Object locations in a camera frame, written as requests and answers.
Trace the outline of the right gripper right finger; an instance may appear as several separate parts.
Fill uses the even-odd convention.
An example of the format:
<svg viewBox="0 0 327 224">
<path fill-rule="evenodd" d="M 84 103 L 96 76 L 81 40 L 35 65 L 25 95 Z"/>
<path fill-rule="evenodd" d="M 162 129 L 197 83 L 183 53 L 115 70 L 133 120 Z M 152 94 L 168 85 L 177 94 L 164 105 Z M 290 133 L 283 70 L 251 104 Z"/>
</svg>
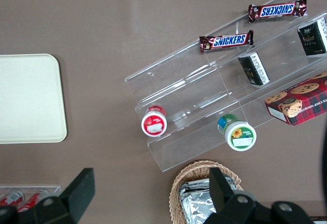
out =
<svg viewBox="0 0 327 224">
<path fill-rule="evenodd" d="M 248 192 L 234 192 L 219 168 L 209 170 L 209 192 L 216 212 L 208 223 L 271 223 L 270 209 Z"/>
</svg>

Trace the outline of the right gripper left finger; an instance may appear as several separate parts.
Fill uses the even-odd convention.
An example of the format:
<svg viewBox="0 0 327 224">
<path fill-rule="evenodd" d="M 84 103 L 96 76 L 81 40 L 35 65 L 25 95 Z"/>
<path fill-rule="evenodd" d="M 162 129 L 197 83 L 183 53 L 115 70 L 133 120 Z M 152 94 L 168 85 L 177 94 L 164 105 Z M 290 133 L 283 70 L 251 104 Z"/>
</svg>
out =
<svg viewBox="0 0 327 224">
<path fill-rule="evenodd" d="M 78 223 L 95 196 L 95 173 L 84 168 L 58 196 L 49 196 L 17 215 L 17 223 Z"/>
</svg>

